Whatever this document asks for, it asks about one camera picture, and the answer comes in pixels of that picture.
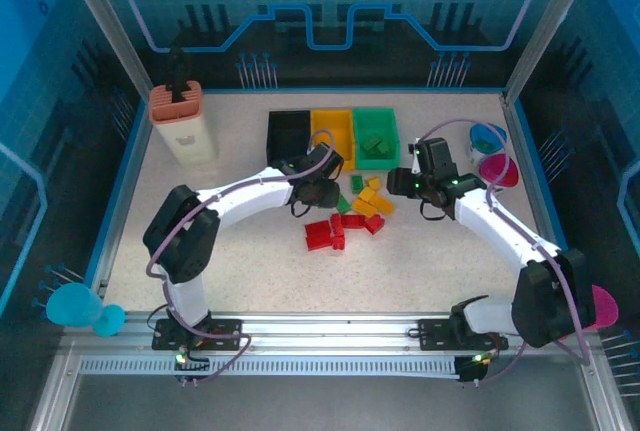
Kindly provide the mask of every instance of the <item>building block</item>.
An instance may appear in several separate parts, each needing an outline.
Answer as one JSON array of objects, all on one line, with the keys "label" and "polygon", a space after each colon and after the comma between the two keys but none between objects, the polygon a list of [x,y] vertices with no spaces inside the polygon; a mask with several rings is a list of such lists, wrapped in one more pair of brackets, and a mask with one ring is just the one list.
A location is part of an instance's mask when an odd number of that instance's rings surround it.
[{"label": "building block", "polygon": [[351,205],[349,204],[349,201],[347,201],[344,196],[340,195],[340,200],[338,201],[338,205],[336,206],[336,209],[340,214],[346,214],[351,210]]},{"label": "building block", "polygon": [[395,205],[391,201],[383,198],[379,194],[376,194],[371,198],[369,204],[375,206],[382,214],[391,214],[395,209]]},{"label": "building block", "polygon": [[344,228],[342,227],[342,219],[339,214],[332,214],[329,219],[331,230],[334,236],[344,236]]},{"label": "building block", "polygon": [[353,194],[360,194],[360,191],[364,189],[364,180],[359,174],[351,176],[351,192]]},{"label": "building block", "polygon": [[362,143],[360,143],[360,147],[365,151],[372,151],[376,146],[378,146],[383,141],[382,136],[379,134],[373,134],[365,139]]},{"label": "building block", "polygon": [[351,205],[351,209],[353,209],[356,213],[364,214],[367,218],[370,218],[376,211],[378,211],[374,206],[369,203],[361,200],[360,198],[356,199]]},{"label": "building block", "polygon": [[309,251],[328,248],[331,245],[333,245],[331,234],[313,234],[311,236],[307,236],[307,249]]},{"label": "building block", "polygon": [[331,235],[331,226],[329,221],[319,221],[317,223],[306,224],[304,227],[307,236],[315,236],[317,234]]},{"label": "building block", "polygon": [[364,228],[364,220],[366,218],[361,214],[343,214],[342,227],[344,229],[360,229]]},{"label": "building block", "polygon": [[358,199],[363,200],[365,203],[370,203],[371,200],[375,197],[375,195],[376,195],[376,192],[367,186],[360,192],[360,194],[358,195]]},{"label": "building block", "polygon": [[376,234],[384,227],[384,219],[382,219],[379,214],[376,214],[365,220],[364,227],[367,228],[371,234]]},{"label": "building block", "polygon": [[367,186],[369,186],[374,191],[378,191],[382,189],[382,181],[379,177],[374,176],[373,178],[367,179]]},{"label": "building block", "polygon": [[333,249],[344,249],[344,236],[334,236],[333,238],[331,238],[331,245]]}]

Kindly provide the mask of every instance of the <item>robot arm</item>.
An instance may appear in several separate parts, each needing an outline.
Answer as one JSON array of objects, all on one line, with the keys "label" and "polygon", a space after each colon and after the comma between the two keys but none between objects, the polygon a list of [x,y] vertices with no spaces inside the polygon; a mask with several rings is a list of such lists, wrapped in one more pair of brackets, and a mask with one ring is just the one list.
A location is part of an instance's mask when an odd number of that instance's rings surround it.
[{"label": "robot arm", "polygon": [[413,166],[389,172],[389,192],[422,199],[471,229],[506,260],[518,282],[512,302],[480,296],[455,305],[451,321],[459,339],[469,334],[497,332],[520,335],[531,346],[541,347],[575,331],[557,277],[540,248],[560,264],[582,326],[593,324],[591,275],[582,253],[562,252],[528,229],[495,199],[490,204],[480,179],[473,174],[458,175],[444,139],[418,142],[410,150]]},{"label": "robot arm", "polygon": [[[158,271],[167,277],[175,311],[188,325],[197,326],[209,314],[202,272],[209,263],[220,229],[269,208],[290,205],[293,214],[297,202],[322,208],[336,206],[340,188],[329,176],[342,166],[344,160],[340,155],[332,152],[321,169],[304,178],[295,178],[318,164],[328,150],[326,144],[320,143],[306,156],[272,163],[255,176],[227,186],[194,192],[183,185],[169,193],[143,237],[151,255],[189,211],[213,196],[221,196],[198,213],[188,229],[178,232],[158,260]],[[275,177],[282,179],[269,180]],[[257,184],[242,185],[256,179]],[[234,191],[225,195],[224,191],[231,187]]]}]

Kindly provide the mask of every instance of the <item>black bin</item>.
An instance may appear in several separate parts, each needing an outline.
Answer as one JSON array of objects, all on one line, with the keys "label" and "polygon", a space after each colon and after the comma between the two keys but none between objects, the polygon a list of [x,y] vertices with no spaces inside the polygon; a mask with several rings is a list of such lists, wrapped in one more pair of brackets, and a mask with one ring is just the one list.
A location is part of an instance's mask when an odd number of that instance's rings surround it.
[{"label": "black bin", "polygon": [[311,137],[311,112],[271,111],[267,132],[267,164],[307,154]]}]

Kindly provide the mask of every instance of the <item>red block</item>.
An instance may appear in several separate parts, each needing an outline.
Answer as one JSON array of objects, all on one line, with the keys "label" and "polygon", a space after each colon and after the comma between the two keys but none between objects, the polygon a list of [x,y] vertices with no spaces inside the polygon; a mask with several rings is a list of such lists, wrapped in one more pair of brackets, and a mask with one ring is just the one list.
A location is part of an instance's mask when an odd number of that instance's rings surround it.
[{"label": "red block", "polygon": [[331,244],[333,249],[344,249],[344,236],[334,236]]},{"label": "red block", "polygon": [[329,219],[331,222],[331,229],[334,236],[344,236],[344,229],[342,228],[342,219],[339,214],[332,214]]},{"label": "red block", "polygon": [[307,236],[307,248],[309,251],[327,248],[333,244],[330,234],[314,234]]},{"label": "red block", "polygon": [[342,227],[345,229],[360,229],[364,228],[365,218],[361,214],[343,214],[342,215]]},{"label": "red block", "polygon": [[365,220],[364,227],[367,228],[371,234],[376,234],[384,227],[384,219],[382,219],[379,214],[376,214]]},{"label": "red block", "polygon": [[329,221],[319,221],[317,223],[306,224],[304,229],[307,232],[307,236],[313,236],[315,234],[331,234]]}]

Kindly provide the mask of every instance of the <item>white table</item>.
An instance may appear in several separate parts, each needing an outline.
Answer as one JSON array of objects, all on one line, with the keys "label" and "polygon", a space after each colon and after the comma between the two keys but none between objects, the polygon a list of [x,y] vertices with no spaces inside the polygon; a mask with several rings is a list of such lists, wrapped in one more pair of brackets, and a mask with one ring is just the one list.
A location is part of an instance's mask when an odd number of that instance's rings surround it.
[{"label": "white table", "polygon": [[[506,124],[498,95],[367,94],[208,94],[206,113],[218,142],[219,157],[197,168],[181,167],[154,131],[120,241],[105,302],[127,310],[150,310],[164,302],[159,281],[148,278],[149,259],[142,235],[167,193],[179,184],[194,190],[214,188],[248,177],[266,165],[268,111],[326,107],[392,107],[401,145],[432,126],[469,117]],[[468,124],[438,133],[449,142],[461,174],[472,171],[465,157]],[[403,155],[401,165],[410,166]],[[386,172],[362,172],[365,177]],[[339,180],[350,201],[348,173]],[[347,230],[346,250],[308,252],[304,224],[328,219],[331,210],[313,209],[301,219],[288,208],[273,209],[218,235],[204,273],[210,307],[230,312],[396,312],[447,311],[480,294],[511,297],[515,278],[502,259],[458,223],[427,222],[419,202],[389,198],[397,208],[376,236]],[[505,191],[501,202],[534,227],[524,185]]]}]

